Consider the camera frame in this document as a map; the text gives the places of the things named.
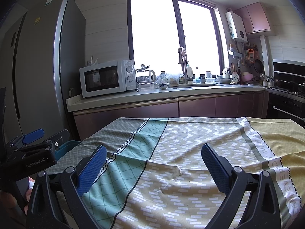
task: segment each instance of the white countertop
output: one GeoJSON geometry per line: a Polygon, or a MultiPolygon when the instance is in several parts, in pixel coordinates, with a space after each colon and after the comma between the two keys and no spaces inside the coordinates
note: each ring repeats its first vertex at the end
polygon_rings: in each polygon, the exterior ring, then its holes
{"type": "Polygon", "coordinates": [[[152,100],[163,100],[194,95],[208,95],[229,92],[246,92],[246,91],[263,91],[265,87],[260,86],[243,86],[243,85],[226,85],[211,87],[195,87],[173,89],[139,89],[137,91],[127,91],[115,93],[111,95],[94,96],[91,98],[83,98],[77,95],[66,100],[69,112],[92,109],[111,105],[120,105],[125,103],[145,102],[152,100]]]}

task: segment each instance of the hand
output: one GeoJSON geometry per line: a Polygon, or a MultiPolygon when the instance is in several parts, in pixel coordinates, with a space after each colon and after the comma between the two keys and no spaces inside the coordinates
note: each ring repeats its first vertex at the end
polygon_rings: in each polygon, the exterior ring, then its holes
{"type": "MultiPolygon", "coordinates": [[[[32,193],[32,189],[33,189],[35,180],[29,177],[29,182],[30,182],[29,189],[25,193],[25,197],[28,202],[30,201],[30,197],[31,197],[31,193],[32,193]]],[[[2,204],[4,205],[4,207],[6,209],[14,208],[17,205],[17,201],[16,201],[15,197],[13,197],[10,193],[5,193],[2,191],[0,191],[0,201],[2,202],[2,204]]],[[[27,204],[24,207],[25,214],[27,214],[28,207],[29,207],[29,204],[27,204]]]]}

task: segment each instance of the mug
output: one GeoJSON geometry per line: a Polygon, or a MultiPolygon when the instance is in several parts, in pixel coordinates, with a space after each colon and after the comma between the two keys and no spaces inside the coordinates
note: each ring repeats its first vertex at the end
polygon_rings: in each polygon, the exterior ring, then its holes
{"type": "Polygon", "coordinates": [[[206,71],[206,78],[211,78],[212,77],[212,72],[211,71],[206,71]]]}

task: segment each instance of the pot lid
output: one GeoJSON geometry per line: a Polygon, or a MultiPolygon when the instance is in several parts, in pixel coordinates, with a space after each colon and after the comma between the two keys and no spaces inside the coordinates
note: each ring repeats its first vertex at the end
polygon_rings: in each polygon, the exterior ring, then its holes
{"type": "Polygon", "coordinates": [[[148,69],[149,65],[145,66],[144,64],[141,64],[141,68],[137,69],[137,72],[144,71],[145,69],[148,69]]]}

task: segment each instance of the window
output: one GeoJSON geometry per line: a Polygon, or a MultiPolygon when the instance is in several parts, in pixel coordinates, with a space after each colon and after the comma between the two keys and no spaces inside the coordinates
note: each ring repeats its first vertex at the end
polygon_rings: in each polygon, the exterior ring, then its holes
{"type": "Polygon", "coordinates": [[[136,68],[149,65],[181,72],[178,48],[186,48],[194,74],[224,68],[222,45],[213,8],[185,0],[128,0],[129,55],[136,68]]]}

